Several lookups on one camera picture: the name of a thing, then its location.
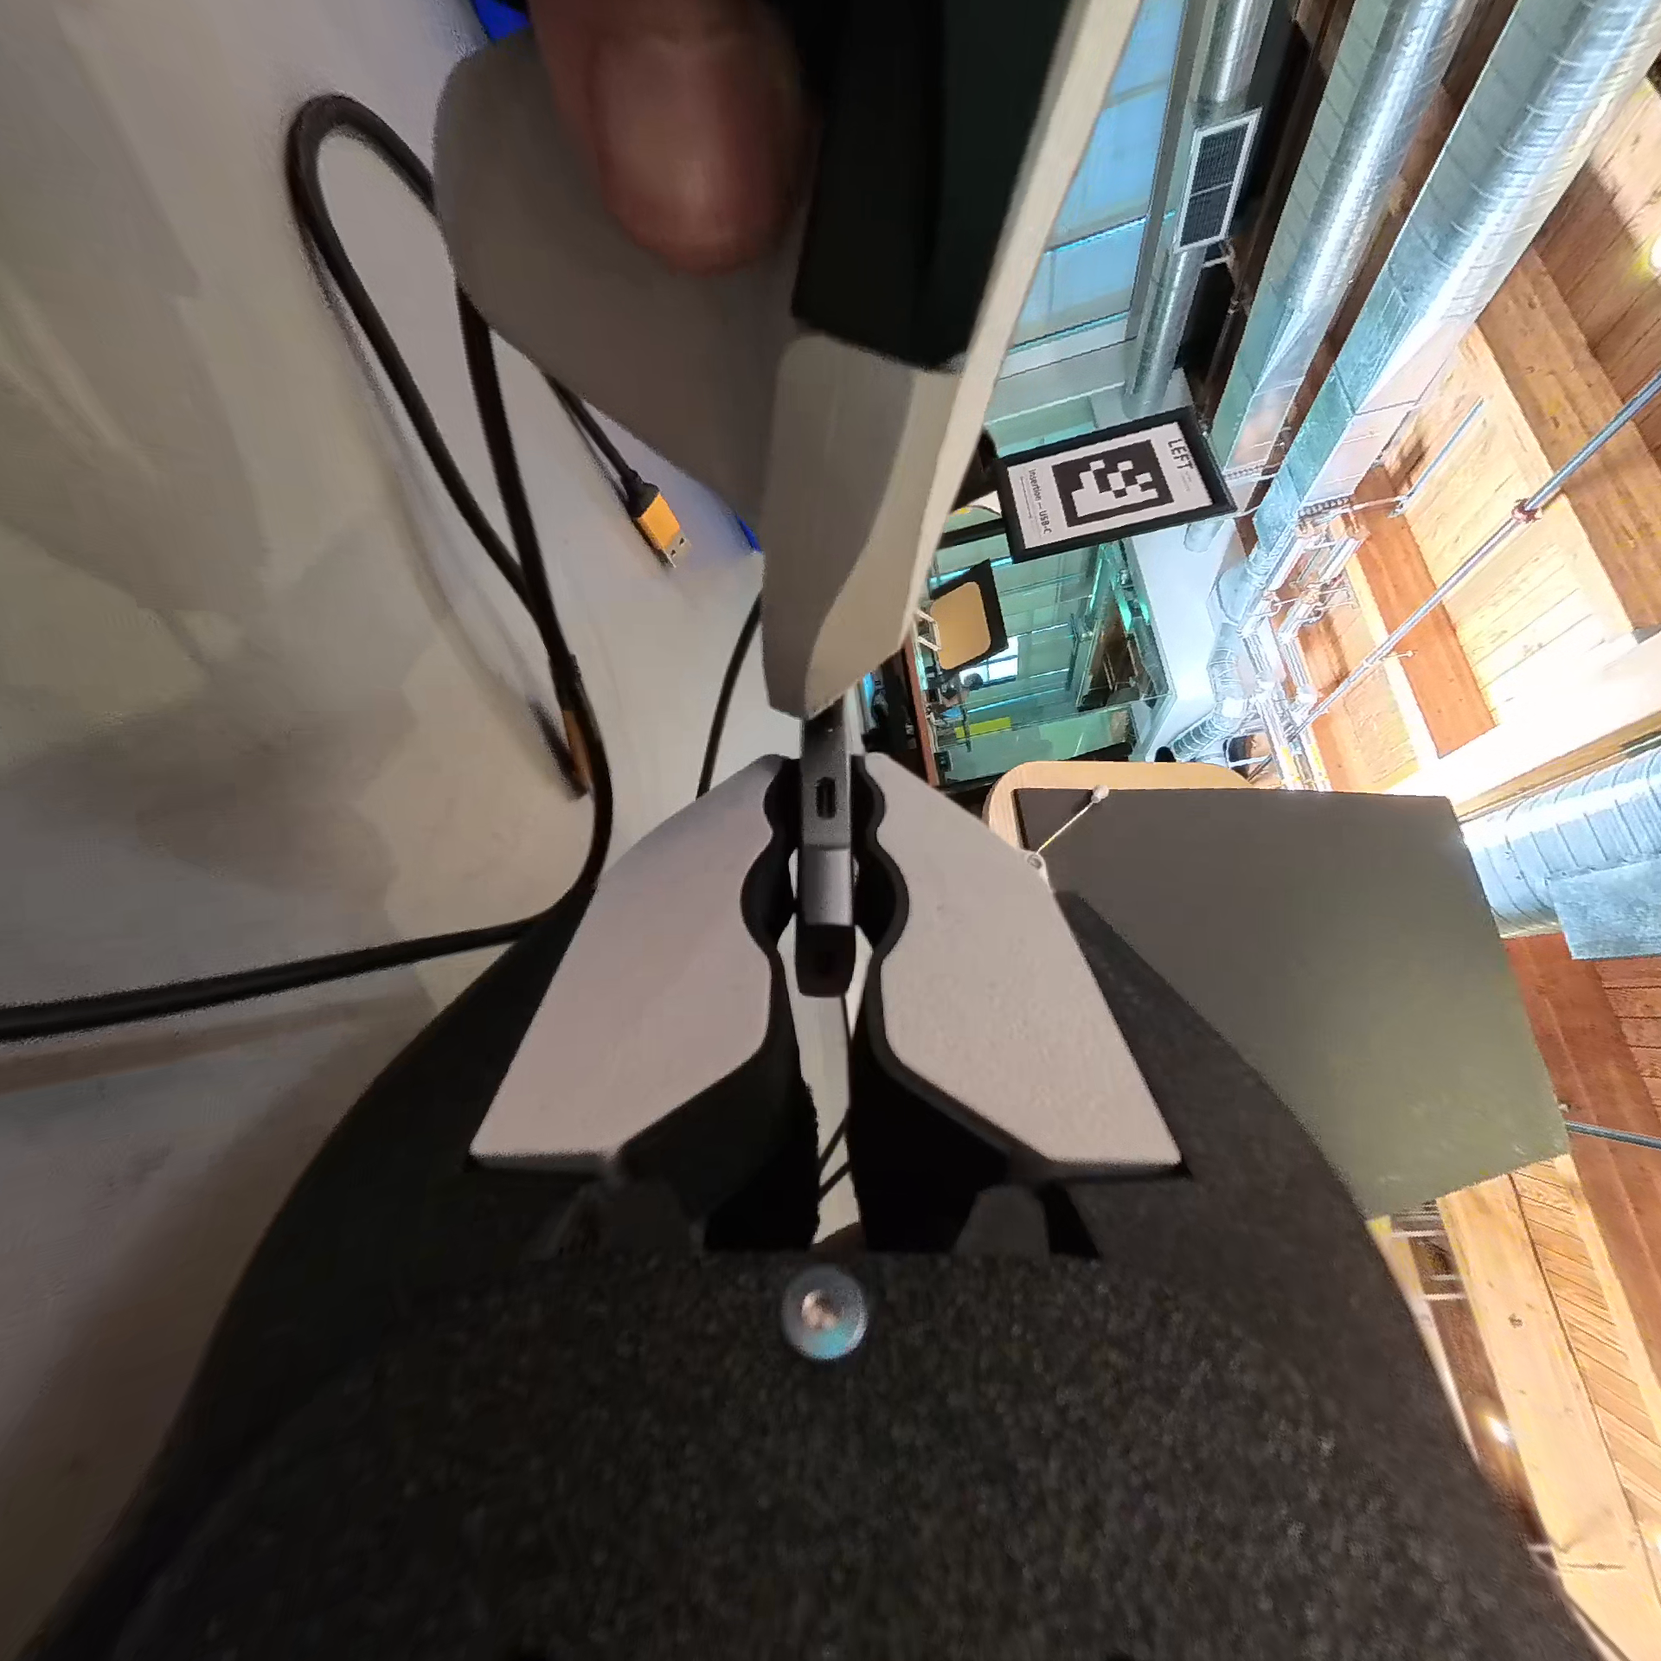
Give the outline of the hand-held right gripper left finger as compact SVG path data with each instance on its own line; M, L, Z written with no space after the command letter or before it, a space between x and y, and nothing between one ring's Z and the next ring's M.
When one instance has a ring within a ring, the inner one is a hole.
M795 764L764 754L600 879L471 1140L501 1170L621 1172L788 1031Z

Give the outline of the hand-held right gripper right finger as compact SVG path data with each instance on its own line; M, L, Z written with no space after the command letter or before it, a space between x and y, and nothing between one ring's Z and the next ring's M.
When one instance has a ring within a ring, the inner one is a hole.
M1153 1176L1177 1140L1045 861L900 762L859 764L857 919L881 1073L1021 1176Z

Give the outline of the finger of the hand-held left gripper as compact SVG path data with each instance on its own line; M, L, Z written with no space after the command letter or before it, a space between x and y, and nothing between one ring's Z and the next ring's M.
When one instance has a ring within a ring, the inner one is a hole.
M811 719L902 642L1138 3L847 3L760 507Z

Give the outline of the thin black cable silver plug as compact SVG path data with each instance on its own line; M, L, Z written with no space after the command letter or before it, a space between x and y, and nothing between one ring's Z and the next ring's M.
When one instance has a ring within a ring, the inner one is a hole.
M697 796L705 796L714 786L716 760L728 729L738 677L760 632L760 622L762 600L756 598L740 624L734 650L720 677L712 723L699 764ZM705 1225L703 1243L710 1251L762 1253L805 1247L817 1233L825 1199L851 1178L847 1160L829 1168L839 1150L845 1150L845 1124L833 1130L829 1150L821 1150L817 1100L799 1065L786 1089L784 1102L782 1144L770 1154L762 1172L736 1197L724 1201Z

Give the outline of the dark grey usb hub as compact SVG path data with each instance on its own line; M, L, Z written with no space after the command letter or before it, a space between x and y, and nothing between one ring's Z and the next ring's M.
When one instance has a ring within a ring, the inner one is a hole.
M857 948L853 747L839 699L801 729L795 970L807 998L843 998Z

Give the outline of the person's left hand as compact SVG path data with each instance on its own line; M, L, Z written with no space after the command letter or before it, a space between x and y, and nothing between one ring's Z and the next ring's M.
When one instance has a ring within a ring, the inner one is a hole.
M598 193L673 270L722 276L792 230L817 149L803 60L760 1L531 1Z

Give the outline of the wooden back chair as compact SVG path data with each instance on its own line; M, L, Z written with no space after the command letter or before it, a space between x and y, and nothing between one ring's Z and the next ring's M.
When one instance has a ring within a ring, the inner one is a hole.
M924 610L932 624L932 654L944 673L983 663L1009 646L1003 598L991 559L952 576L930 596Z

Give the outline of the framed marker sign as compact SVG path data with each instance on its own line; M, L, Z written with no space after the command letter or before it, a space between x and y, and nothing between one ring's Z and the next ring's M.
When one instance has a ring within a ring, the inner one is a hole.
M1209 523L1234 509L1191 404L1009 452L995 487L1015 563Z

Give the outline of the black grid panel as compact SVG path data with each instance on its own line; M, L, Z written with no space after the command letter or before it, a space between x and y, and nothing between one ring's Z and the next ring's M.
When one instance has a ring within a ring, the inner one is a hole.
M1191 163L1177 201L1173 250L1205 250L1232 228L1250 167L1260 108L1197 126Z

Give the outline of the black wood-rimmed board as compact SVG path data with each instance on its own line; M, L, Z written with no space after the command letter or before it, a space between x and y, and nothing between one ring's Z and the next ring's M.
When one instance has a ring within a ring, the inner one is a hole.
M1207 760L1027 760L983 818L1262 1075L1367 1217L1569 1150L1448 798L1286 790Z

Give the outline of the silver ventilation duct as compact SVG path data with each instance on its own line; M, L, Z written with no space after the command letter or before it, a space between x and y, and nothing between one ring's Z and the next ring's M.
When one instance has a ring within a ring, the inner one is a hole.
M1211 416L1254 505L1221 626L1375 466L1656 56L1658 3L1349 5Z
M1464 822L1503 938L1561 934L1584 962L1660 954L1660 750Z

